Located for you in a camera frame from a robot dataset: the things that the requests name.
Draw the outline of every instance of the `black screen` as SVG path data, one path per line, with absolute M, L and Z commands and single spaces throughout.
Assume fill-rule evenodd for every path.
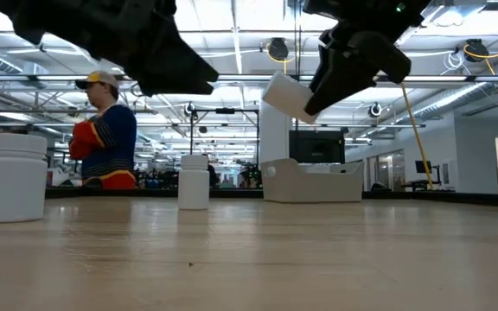
M 345 140 L 340 131 L 290 131 L 290 158 L 299 163 L 345 164 Z
M 431 162 L 428 161 L 428 169 L 431 173 Z M 416 173 L 425 174 L 424 161 L 416 161 Z

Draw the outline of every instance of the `yellow pole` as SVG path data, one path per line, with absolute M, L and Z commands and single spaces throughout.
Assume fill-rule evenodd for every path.
M 418 133 L 418 129 L 416 128 L 416 121 L 414 121 L 414 115 L 412 114 L 411 102 L 408 100 L 408 96 L 406 95 L 405 84 L 402 83 L 401 87 L 403 89 L 403 96 L 405 96 L 406 109 L 408 110 L 408 115 L 411 117 L 411 123 L 412 123 L 412 128 L 414 129 L 414 135 L 416 136 L 416 141 L 418 143 L 418 147 L 420 148 L 420 155 L 422 156 L 422 162 L 424 162 L 425 174 L 428 176 L 428 183 L 430 184 L 430 190 L 433 190 L 433 182 L 431 181 L 430 168 L 428 168 L 428 161 L 425 158 L 424 147 L 422 147 L 422 140 L 420 140 L 420 135 Z

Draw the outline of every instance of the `blue sweater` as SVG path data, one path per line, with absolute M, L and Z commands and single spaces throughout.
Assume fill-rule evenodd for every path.
M 90 122 L 104 147 L 94 150 L 82 161 L 82 179 L 98 177 L 104 180 L 119 171 L 133 174 L 137 138 L 133 111 L 123 105 L 114 105 Z

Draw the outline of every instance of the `baseball cap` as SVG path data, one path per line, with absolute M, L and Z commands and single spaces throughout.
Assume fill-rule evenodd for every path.
M 106 83 L 118 89 L 117 79 L 110 73 L 104 71 L 95 71 L 87 76 L 87 79 L 76 80 L 76 86 L 81 90 L 86 90 L 87 85 L 93 82 Z

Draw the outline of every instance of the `white plastic container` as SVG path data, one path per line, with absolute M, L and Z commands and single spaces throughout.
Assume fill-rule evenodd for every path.
M 0 223 L 43 217 L 47 148 L 43 137 L 0 134 Z
M 208 158 L 204 155 L 182 157 L 182 171 L 178 181 L 178 208 L 181 210 L 208 209 Z

